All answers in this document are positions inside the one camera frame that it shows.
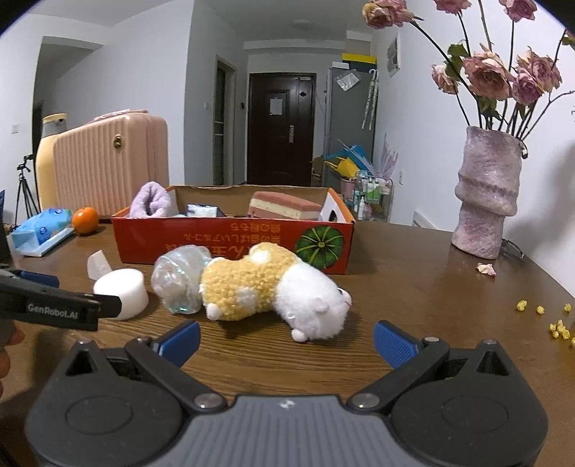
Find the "suitcase handle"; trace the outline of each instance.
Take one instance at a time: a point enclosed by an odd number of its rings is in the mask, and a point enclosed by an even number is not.
[[[129,113],[148,113],[148,111],[147,110],[132,110],[132,109],[118,110],[116,112],[110,112],[110,113],[105,113],[104,115],[100,115],[99,117],[96,117],[94,120],[92,120],[90,123],[94,123],[95,121],[106,120],[107,118],[118,117],[120,115],[127,115]]]

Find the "pink sponge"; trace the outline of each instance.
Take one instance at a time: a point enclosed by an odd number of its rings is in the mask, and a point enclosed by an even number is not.
[[[248,215],[260,219],[317,220],[321,206],[296,196],[276,192],[255,192]]]

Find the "yellow plush fur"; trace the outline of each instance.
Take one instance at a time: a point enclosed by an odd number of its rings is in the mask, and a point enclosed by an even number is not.
[[[273,243],[260,243],[232,261],[216,258],[202,274],[204,304],[215,304],[223,321],[238,321],[273,308],[275,291],[286,271],[300,259]]]

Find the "orange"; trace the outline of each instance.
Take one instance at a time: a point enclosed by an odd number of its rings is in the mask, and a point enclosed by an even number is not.
[[[98,228],[99,216],[94,208],[78,209],[72,216],[72,227],[80,235],[91,234]]]

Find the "cardboard box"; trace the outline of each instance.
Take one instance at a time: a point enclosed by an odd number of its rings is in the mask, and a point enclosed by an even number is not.
[[[257,191],[287,193],[321,205],[322,221],[254,219],[245,217]],[[124,263],[153,265],[166,251],[182,245],[200,245],[214,257],[240,259],[250,247],[272,242],[328,274],[345,274],[350,255],[354,218],[331,188],[293,186],[172,186],[174,212],[184,214],[188,204],[218,206],[228,217],[130,219],[129,208],[112,217],[120,259]]]

